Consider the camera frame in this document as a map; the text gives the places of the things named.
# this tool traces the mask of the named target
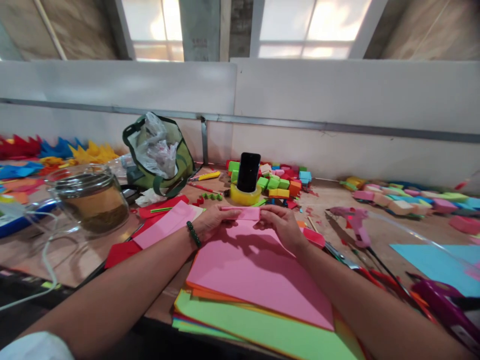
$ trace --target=white wall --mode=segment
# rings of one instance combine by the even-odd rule
[[[480,133],[476,61],[231,61],[235,115]]]
[[[227,115],[235,108],[244,116],[480,133],[478,63],[252,61],[239,64],[238,74],[233,63],[0,62],[0,97]],[[121,148],[123,129],[136,119],[0,104],[0,135],[39,134],[53,144],[59,135],[77,136]],[[200,122],[175,120],[200,161]],[[479,144],[208,122],[211,162],[245,151],[305,165],[323,178],[354,174],[454,186],[480,168]]]

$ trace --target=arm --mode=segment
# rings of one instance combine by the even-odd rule
[[[201,241],[240,211],[205,211],[193,222]],[[187,227],[109,269],[35,322],[20,337],[47,331],[76,359],[92,358],[120,340],[197,248]]]
[[[310,244],[292,211],[263,206],[261,220],[296,256],[377,359],[474,359],[453,337],[391,294]]]

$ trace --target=phone holder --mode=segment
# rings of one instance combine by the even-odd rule
[[[236,184],[230,185],[230,198],[237,204],[243,206],[252,206],[259,202],[262,188],[260,185],[256,185],[254,192],[243,192],[239,190]]]

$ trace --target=beaded bracelet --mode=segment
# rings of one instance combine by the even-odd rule
[[[193,241],[195,241],[196,246],[200,249],[202,247],[202,243],[201,243],[199,237],[197,236],[197,233],[194,230],[194,226],[192,225],[192,223],[190,221],[186,222],[186,226],[187,226],[188,230],[190,230],[190,235],[193,238]]]

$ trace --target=hand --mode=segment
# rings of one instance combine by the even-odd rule
[[[255,229],[275,230],[281,244],[293,255],[304,251],[310,242],[304,236],[295,220],[292,210],[276,205],[265,205],[260,208],[260,221]]]
[[[221,209],[222,207],[220,205],[214,205],[207,211],[204,211],[192,222],[193,229],[202,243],[208,241],[218,231],[221,224],[225,224],[227,226],[237,225],[235,220],[229,219],[237,218],[242,211],[222,211]]]

